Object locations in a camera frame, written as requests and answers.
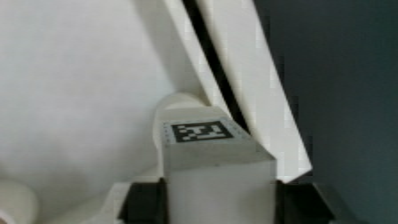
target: white wall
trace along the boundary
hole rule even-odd
[[[128,0],[0,0],[0,176],[37,191],[42,219],[154,164],[156,102],[200,93],[186,60],[158,58],[142,10]]]

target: white curved object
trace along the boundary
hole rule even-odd
[[[33,224],[39,213],[39,201],[30,188],[9,181],[0,181],[0,223]]]
[[[277,158],[277,178],[311,170],[252,0],[199,0],[227,80],[254,138]]]

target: black strip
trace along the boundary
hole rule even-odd
[[[158,183],[133,183],[124,199],[119,220],[124,224],[167,224],[167,185],[163,178]]]
[[[208,28],[206,28],[206,23],[202,20],[202,14],[199,11],[197,2],[195,2],[195,0],[183,0],[183,4],[184,4],[188,16],[190,16],[195,35],[199,38],[202,52],[204,52],[204,56],[208,59],[209,69],[211,69],[211,72],[215,75],[215,81],[216,81],[216,84],[220,87],[220,93],[222,93],[227,108],[231,111],[232,119],[234,119],[236,123],[239,124],[239,127],[243,128],[247,133],[250,133],[248,128],[247,128],[245,118],[243,118],[241,111],[239,111],[238,102],[234,99],[231,85],[227,82],[227,76],[225,76],[225,72],[224,72],[224,68],[222,68],[222,64],[220,64],[215,46],[213,46],[213,42],[211,42],[211,38],[209,38],[209,34],[208,34]]]

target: gray background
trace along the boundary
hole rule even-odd
[[[303,179],[330,184],[367,223],[396,224],[398,4],[254,2],[312,148],[314,172]]]

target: black and white square marker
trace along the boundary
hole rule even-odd
[[[213,139],[229,139],[232,134],[220,121],[174,124],[172,133],[176,142],[204,141]]]

